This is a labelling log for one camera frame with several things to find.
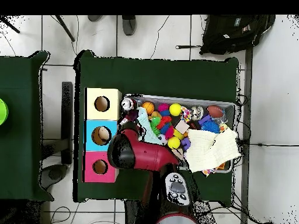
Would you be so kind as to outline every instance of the blue spiky toy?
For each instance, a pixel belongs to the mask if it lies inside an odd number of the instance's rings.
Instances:
[[[214,121],[206,121],[201,125],[202,131],[210,131],[216,134],[220,133],[219,126]]]

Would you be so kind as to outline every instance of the yellow box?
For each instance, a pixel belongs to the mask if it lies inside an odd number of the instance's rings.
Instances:
[[[118,120],[121,93],[117,89],[86,88],[86,110],[89,120]]]

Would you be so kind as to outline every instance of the purple block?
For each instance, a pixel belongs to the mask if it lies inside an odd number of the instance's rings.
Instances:
[[[184,138],[183,140],[181,140],[180,142],[183,145],[183,150],[186,151],[187,149],[190,148],[191,146],[191,142],[189,140],[189,138]]]
[[[206,115],[205,117],[203,117],[200,121],[199,124],[202,125],[204,122],[208,121],[211,119],[210,115]]]

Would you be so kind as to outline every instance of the green table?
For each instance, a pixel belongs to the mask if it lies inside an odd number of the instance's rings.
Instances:
[[[40,68],[48,53],[0,57],[0,99],[9,115],[0,125],[0,199],[52,201],[39,185]]]
[[[96,58],[91,51],[82,51],[75,60],[75,112],[84,112],[84,88],[115,88],[126,93],[182,97],[189,99],[236,101],[238,60],[214,61],[164,61],[125,58]],[[83,183],[84,115],[75,116],[74,139],[74,198],[127,198],[140,200],[149,172],[143,170],[121,170],[115,183]],[[222,201],[231,204],[232,172],[212,174],[205,177],[194,174],[202,200]]]

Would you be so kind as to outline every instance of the pink box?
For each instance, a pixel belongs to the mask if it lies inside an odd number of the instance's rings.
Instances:
[[[119,170],[109,164],[106,151],[86,151],[83,159],[85,159],[85,171],[83,171],[85,179],[83,182],[114,183],[116,181]],[[97,160],[102,160],[107,164],[107,170],[104,174],[97,174],[94,171],[93,164]]]

